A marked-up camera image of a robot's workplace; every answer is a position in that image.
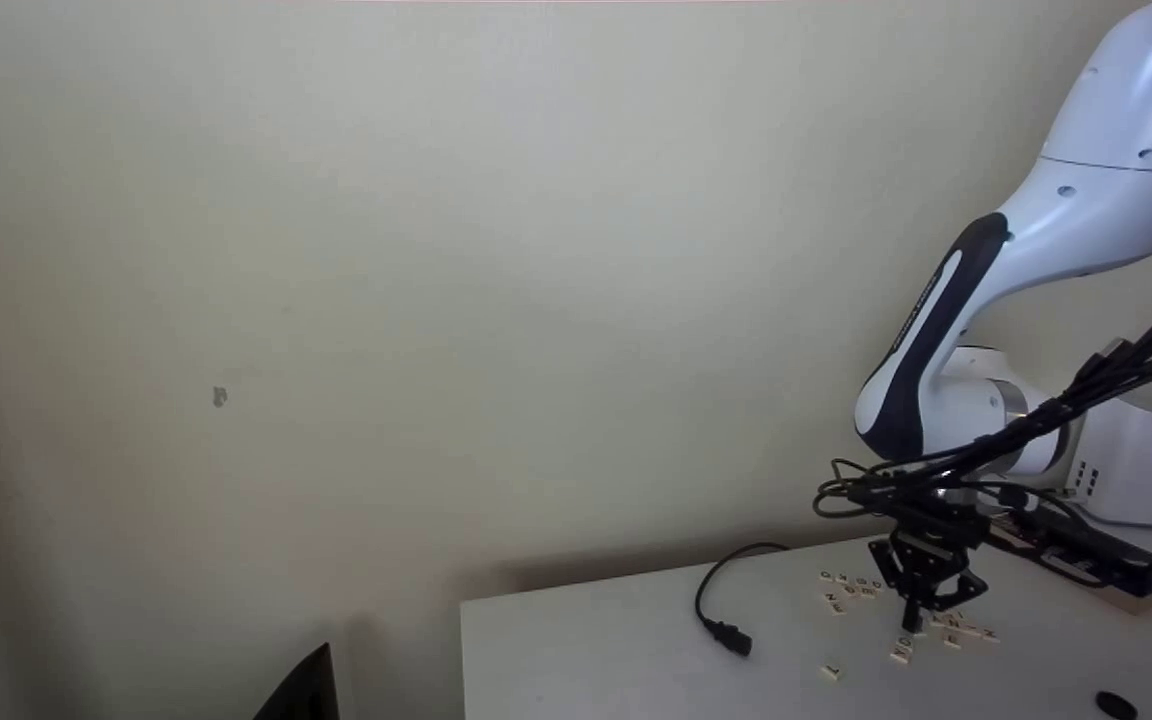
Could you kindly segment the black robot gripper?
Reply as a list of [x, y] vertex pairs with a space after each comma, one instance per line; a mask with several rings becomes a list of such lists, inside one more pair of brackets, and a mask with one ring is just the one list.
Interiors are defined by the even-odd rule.
[[926, 577], [947, 577], [938, 583], [940, 605], [968, 605], [990, 583], [968, 569], [968, 551], [980, 547], [990, 525], [980, 517], [917, 517], [899, 521], [888, 541], [872, 541], [867, 551], [884, 583], [903, 601], [899, 628], [926, 628]]

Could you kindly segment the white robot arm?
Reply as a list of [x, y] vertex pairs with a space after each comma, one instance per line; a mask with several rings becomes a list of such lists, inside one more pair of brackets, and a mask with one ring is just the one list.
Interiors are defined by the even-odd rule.
[[992, 211], [940, 257], [893, 348], [858, 394], [852, 425], [882, 462], [847, 495], [893, 521], [872, 542], [903, 614], [926, 619], [984, 590], [968, 551], [990, 521], [964, 490], [990, 470], [1037, 474], [1063, 429], [1152, 375], [1152, 329], [1042, 394], [964, 339], [992, 304], [1152, 257], [1152, 0], [1093, 53], [1053, 132]]

